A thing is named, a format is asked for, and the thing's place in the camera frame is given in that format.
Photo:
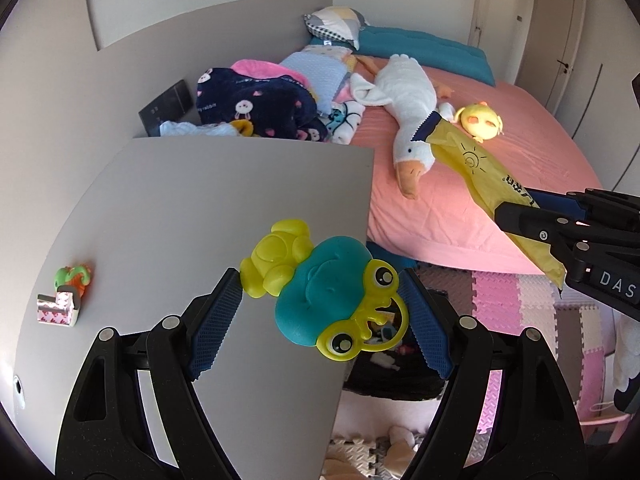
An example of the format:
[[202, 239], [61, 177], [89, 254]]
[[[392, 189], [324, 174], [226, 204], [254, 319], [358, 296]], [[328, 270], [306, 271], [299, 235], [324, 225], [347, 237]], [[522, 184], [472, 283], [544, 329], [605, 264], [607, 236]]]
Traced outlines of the yellow long wrapper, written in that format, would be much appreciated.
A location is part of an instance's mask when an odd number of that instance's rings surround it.
[[[418, 204], [408, 209], [424, 243], [411, 253], [459, 270], [544, 274], [494, 222], [500, 203], [524, 200], [503, 181], [506, 174], [516, 180], [512, 171], [437, 112], [427, 117], [418, 136], [431, 145], [435, 162], [430, 175], [420, 179]], [[559, 272], [547, 278], [561, 284]]]

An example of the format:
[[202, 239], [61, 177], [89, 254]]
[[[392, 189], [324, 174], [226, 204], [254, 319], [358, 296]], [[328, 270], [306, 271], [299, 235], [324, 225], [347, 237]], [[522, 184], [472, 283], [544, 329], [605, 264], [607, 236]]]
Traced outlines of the blue yellow frog toy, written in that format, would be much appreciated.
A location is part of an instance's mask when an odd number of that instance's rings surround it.
[[240, 263], [244, 292], [276, 298], [285, 338], [335, 362], [396, 348], [409, 328], [400, 278], [356, 238], [316, 244], [302, 219], [279, 220]]

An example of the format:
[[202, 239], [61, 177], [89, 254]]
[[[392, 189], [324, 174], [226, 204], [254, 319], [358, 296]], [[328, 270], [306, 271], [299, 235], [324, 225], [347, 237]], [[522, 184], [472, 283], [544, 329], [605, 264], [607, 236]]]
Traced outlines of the foam puzzle floor mat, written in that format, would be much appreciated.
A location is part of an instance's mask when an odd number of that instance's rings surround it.
[[423, 434], [409, 479], [634, 479], [639, 419], [609, 444], [600, 425], [605, 341], [596, 303], [540, 275], [412, 269], [448, 337], [442, 379], [409, 327], [396, 348], [348, 369], [333, 434], [374, 440]]

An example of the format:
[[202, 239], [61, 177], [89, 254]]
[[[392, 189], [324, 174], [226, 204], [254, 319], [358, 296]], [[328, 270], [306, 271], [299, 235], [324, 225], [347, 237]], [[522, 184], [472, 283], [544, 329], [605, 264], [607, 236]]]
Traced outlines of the pink bed sheet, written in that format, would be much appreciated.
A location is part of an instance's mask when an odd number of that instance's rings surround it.
[[[532, 96], [401, 54], [360, 58], [349, 91], [364, 106], [352, 142], [374, 151], [369, 240], [439, 266], [562, 282], [564, 269], [548, 245], [503, 233], [495, 222], [504, 202], [539, 207], [535, 190], [564, 194], [600, 184], [577, 144]], [[446, 119], [447, 98], [495, 106], [506, 131], [475, 141]]]

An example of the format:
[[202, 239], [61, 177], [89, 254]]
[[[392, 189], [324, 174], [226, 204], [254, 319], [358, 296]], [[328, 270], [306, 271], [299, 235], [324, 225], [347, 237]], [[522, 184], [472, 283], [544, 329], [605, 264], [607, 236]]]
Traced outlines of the yellow chick plush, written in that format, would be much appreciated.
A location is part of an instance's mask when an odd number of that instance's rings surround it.
[[485, 101], [459, 108], [454, 115], [454, 122], [478, 143], [503, 134], [502, 118]]

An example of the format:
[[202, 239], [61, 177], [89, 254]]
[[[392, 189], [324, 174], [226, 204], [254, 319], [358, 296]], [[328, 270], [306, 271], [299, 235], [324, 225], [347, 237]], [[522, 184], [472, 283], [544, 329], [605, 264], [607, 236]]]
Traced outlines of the green orange chameleon toy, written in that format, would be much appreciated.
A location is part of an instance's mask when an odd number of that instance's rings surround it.
[[92, 271], [85, 264], [78, 266], [62, 266], [54, 276], [54, 288], [70, 286], [77, 290], [79, 296], [84, 296], [86, 288], [92, 280]]

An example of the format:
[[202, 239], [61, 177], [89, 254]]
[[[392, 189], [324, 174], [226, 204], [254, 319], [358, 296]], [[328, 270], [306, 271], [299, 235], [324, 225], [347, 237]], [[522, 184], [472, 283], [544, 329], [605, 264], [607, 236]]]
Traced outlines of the grey pink tape box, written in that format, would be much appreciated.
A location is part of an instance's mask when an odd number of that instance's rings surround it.
[[53, 296], [38, 295], [37, 322], [54, 326], [73, 327], [81, 307], [81, 296], [77, 287], [60, 286]]

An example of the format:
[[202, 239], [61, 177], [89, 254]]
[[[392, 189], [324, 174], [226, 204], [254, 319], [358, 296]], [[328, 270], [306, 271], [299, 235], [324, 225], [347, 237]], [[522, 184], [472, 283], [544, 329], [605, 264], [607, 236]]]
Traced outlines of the white goose plush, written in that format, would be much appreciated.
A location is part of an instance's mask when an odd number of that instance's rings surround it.
[[373, 76], [368, 81], [358, 73], [350, 77], [352, 97], [364, 106], [382, 106], [396, 120], [393, 165], [399, 191], [408, 200], [419, 195], [420, 179], [434, 165], [431, 145], [418, 136], [419, 128], [434, 112], [450, 119], [454, 108], [445, 101], [452, 90], [431, 81], [419, 62], [406, 54], [394, 54], [381, 67], [370, 56], [358, 62]]

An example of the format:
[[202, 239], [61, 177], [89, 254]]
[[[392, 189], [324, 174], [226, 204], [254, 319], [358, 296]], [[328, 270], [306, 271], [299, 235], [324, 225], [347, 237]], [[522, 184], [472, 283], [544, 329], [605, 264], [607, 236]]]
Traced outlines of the light blue cloth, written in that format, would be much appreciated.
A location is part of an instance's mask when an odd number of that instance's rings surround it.
[[194, 125], [192, 122], [162, 122], [158, 127], [160, 136], [239, 136], [232, 125]]

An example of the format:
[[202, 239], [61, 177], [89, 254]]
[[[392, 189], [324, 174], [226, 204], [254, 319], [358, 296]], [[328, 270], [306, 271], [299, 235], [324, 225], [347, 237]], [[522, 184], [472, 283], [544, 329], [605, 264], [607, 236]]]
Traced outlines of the white cartoon folded cloth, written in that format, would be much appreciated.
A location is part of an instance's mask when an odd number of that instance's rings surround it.
[[328, 139], [341, 145], [352, 142], [365, 110], [366, 107], [357, 101], [333, 103], [331, 113], [320, 118], [328, 130]]

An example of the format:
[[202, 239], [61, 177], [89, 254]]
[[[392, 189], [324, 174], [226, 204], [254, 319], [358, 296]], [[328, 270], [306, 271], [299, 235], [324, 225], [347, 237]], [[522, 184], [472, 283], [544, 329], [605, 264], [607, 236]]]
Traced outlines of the navy bunny blanket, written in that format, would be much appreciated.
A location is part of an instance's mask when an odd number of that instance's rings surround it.
[[229, 124], [242, 136], [329, 140], [316, 100], [288, 75], [253, 78], [231, 68], [211, 68], [198, 80], [196, 108], [202, 124]]

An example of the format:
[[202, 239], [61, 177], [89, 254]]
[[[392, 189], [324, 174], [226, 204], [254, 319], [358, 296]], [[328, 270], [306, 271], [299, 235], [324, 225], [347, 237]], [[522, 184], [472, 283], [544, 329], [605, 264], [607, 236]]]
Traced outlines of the teal quilt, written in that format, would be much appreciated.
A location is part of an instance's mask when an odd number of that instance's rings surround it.
[[393, 27], [366, 26], [359, 33], [358, 41], [356, 54], [375, 58], [406, 54], [420, 65], [472, 78], [491, 87], [496, 85], [486, 54], [480, 48], [428, 32]]

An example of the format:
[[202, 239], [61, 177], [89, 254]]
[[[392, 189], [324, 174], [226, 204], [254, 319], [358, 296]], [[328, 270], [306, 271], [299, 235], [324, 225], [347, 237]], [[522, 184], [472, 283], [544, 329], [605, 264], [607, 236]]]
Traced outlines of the light blue pillow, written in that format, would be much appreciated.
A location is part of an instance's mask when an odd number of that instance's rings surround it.
[[287, 56], [280, 65], [308, 80], [310, 92], [317, 101], [318, 113], [328, 116], [335, 97], [350, 77], [352, 68], [349, 64], [353, 60], [349, 48], [310, 44]]

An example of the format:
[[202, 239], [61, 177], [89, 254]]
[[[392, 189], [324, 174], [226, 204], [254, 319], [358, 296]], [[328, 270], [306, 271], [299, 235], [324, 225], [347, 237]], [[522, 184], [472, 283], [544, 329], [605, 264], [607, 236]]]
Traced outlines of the patchwork checkered pillow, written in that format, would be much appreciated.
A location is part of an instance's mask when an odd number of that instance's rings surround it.
[[354, 50], [360, 48], [359, 34], [369, 25], [361, 13], [349, 6], [326, 6], [304, 14], [303, 21], [311, 36], [332, 44], [344, 42]]

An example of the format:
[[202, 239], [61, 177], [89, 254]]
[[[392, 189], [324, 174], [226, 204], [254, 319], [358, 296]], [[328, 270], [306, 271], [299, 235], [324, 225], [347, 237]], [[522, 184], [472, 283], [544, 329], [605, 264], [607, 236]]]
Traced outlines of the black wall switch panel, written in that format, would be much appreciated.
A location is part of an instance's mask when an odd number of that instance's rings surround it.
[[184, 79], [165, 90], [138, 113], [147, 136], [159, 136], [163, 122], [178, 122], [194, 107], [191, 91]]

